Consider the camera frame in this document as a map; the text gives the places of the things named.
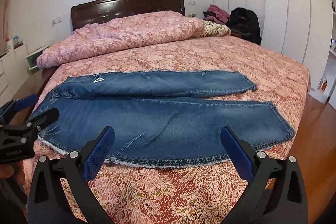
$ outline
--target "blue gripper pad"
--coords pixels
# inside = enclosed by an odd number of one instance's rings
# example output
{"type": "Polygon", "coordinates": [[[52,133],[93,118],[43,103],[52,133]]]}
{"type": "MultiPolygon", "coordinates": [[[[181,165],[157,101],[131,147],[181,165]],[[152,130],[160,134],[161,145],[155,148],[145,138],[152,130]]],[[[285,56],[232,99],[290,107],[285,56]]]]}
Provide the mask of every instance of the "blue gripper pad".
{"type": "Polygon", "coordinates": [[[22,111],[27,107],[35,105],[38,100],[39,100],[39,98],[37,97],[36,94],[32,94],[30,96],[27,96],[26,98],[23,98],[19,101],[16,101],[15,106],[14,106],[14,110],[17,111],[17,112],[22,111]]]}
{"type": "Polygon", "coordinates": [[[253,180],[252,162],[227,128],[220,133],[220,141],[235,166],[239,176],[249,183],[253,180]]]}
{"type": "Polygon", "coordinates": [[[107,153],[114,143],[114,129],[106,127],[103,131],[105,132],[103,132],[102,137],[98,140],[95,147],[93,147],[83,164],[82,178],[86,183],[96,177],[107,153]]]}

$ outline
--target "pink comforter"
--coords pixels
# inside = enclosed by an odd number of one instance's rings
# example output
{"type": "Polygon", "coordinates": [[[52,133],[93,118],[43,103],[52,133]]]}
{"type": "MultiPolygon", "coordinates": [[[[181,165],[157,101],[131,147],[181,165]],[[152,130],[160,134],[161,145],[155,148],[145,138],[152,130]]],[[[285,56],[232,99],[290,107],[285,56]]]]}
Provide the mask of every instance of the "pink comforter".
{"type": "Polygon", "coordinates": [[[47,48],[37,66],[51,68],[96,55],[152,44],[197,37],[204,25],[197,18],[178,12],[160,11],[116,18],[103,24],[87,24],[69,37],[47,48]]]}

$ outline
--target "denim jeans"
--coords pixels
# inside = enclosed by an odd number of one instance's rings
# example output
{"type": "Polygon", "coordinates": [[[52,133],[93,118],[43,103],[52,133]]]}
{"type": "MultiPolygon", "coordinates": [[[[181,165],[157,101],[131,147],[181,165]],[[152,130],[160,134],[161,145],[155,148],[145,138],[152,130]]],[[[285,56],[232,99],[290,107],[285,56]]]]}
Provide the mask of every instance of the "denim jeans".
{"type": "Polygon", "coordinates": [[[51,107],[59,110],[58,121],[39,133],[58,151],[80,150],[109,125],[115,143],[105,162],[205,165],[227,159],[220,140],[225,126],[256,149],[294,136],[272,102],[199,98],[255,89],[244,75],[225,71],[106,73],[68,78],[33,116],[51,107]]]}

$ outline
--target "dark brown headboard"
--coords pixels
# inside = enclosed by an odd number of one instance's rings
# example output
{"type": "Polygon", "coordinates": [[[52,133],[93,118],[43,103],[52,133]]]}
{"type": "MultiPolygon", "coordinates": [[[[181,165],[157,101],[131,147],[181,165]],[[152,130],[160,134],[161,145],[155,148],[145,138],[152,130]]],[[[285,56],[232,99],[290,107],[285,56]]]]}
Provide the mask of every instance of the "dark brown headboard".
{"type": "Polygon", "coordinates": [[[88,23],[104,23],[156,11],[172,10],[185,16],[183,0],[97,0],[71,7],[73,30],[88,23]]]}

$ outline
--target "pile of clothes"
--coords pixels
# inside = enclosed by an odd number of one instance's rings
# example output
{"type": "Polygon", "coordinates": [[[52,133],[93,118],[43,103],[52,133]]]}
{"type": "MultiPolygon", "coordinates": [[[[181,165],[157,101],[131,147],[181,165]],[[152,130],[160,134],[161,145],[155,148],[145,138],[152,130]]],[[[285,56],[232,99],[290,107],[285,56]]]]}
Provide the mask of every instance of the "pile of clothes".
{"type": "Polygon", "coordinates": [[[208,10],[203,12],[203,14],[206,21],[218,24],[226,24],[230,18],[230,15],[226,11],[213,4],[211,4],[208,10]]]}
{"type": "Polygon", "coordinates": [[[205,20],[228,26],[231,29],[231,35],[258,45],[261,44],[259,21],[253,11],[238,7],[229,15],[223,9],[212,4],[203,13],[205,20]]]}

